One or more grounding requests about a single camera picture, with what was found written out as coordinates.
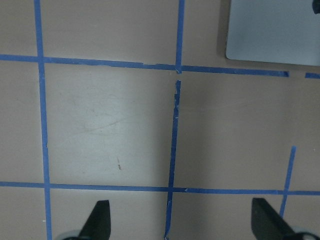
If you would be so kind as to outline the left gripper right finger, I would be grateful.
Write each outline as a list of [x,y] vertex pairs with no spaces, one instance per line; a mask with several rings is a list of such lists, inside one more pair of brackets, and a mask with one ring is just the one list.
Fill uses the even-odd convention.
[[285,240],[295,231],[264,198],[251,201],[251,230],[257,240]]

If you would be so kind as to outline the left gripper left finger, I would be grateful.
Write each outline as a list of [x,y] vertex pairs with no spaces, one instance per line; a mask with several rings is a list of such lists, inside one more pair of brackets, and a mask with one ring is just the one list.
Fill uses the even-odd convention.
[[111,212],[109,200],[99,200],[83,228],[79,240],[109,240],[111,236]]

